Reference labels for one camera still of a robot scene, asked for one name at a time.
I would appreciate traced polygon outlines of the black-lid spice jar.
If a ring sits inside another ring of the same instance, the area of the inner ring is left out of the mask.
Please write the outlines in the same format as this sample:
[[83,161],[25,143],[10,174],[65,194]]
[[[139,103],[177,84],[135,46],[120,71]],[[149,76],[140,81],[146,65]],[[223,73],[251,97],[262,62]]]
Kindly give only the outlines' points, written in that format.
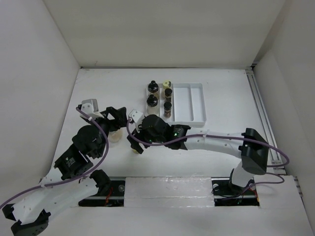
[[165,97],[165,100],[167,102],[171,102],[172,101],[172,94],[173,94],[173,91],[171,88],[166,88],[164,90],[164,97]]
[[170,118],[171,117],[171,110],[172,110],[172,103],[166,101],[163,105],[164,107],[164,117]]

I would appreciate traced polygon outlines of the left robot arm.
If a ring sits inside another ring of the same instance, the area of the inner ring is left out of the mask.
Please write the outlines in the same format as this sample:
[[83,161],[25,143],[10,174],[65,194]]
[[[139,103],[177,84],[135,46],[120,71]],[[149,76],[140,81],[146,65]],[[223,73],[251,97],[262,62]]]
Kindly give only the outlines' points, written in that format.
[[45,177],[38,186],[24,190],[1,204],[5,218],[13,220],[15,236],[37,236],[49,225],[50,219],[86,197],[110,197],[110,177],[99,169],[109,151],[108,136],[126,126],[126,108],[108,107],[97,112],[76,110],[87,125],[72,138],[70,147],[55,161],[53,168],[59,180]]

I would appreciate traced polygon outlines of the black-capped jar with chunks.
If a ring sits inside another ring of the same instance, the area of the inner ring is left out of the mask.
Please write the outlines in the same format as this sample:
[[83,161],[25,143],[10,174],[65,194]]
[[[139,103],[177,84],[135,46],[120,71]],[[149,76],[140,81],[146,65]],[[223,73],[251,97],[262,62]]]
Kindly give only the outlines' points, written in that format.
[[159,85],[155,80],[152,80],[147,87],[149,95],[154,95],[157,99],[159,99]]

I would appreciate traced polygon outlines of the wide clear glass jar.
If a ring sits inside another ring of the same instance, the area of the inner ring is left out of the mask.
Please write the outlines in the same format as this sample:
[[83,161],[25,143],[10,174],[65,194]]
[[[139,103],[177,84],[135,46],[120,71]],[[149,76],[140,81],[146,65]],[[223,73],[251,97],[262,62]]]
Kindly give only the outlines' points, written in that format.
[[122,136],[123,136],[123,130],[119,129],[117,131],[109,132],[108,140],[110,143],[115,144],[121,140]]

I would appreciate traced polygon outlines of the black-capped jar with powder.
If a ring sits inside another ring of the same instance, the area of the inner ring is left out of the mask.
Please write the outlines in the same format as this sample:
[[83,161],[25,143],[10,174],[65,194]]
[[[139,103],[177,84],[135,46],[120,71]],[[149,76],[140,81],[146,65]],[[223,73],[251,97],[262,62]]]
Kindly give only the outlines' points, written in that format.
[[146,103],[147,113],[149,115],[157,115],[159,112],[158,99],[153,94],[150,94],[147,98]]

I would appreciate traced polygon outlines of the yellow-lid shaker bottle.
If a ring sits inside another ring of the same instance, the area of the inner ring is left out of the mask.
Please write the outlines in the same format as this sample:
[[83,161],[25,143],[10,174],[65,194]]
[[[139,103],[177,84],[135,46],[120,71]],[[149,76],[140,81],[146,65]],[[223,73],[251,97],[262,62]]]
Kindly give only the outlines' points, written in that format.
[[166,89],[170,89],[171,88],[171,81],[170,80],[165,80],[162,82],[162,90],[165,91]]

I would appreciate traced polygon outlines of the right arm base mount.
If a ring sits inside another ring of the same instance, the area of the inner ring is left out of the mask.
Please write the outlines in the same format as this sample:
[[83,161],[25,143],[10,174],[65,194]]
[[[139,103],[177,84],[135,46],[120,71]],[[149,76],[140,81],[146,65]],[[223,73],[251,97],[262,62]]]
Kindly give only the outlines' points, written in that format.
[[246,191],[242,187],[234,186],[229,178],[212,178],[212,194],[216,207],[260,206],[255,187]]

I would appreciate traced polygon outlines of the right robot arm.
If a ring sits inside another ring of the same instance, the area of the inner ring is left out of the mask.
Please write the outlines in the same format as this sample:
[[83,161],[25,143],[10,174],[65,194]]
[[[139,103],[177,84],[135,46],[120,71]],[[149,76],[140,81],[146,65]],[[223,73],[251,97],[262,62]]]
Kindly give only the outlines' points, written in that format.
[[240,193],[255,175],[265,175],[269,149],[266,141],[254,129],[246,129],[235,139],[231,135],[213,133],[188,125],[169,125],[156,115],[129,115],[128,124],[135,129],[128,132],[131,148],[139,154],[148,147],[171,150],[207,150],[234,156],[240,163],[231,171],[227,187]]

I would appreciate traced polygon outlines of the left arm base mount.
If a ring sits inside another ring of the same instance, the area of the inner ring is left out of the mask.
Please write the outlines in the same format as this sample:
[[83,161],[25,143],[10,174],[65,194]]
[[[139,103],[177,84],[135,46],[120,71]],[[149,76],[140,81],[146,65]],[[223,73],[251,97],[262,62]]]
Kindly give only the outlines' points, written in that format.
[[81,200],[80,207],[123,207],[125,200],[125,177],[111,178],[109,189],[105,193],[97,193]]

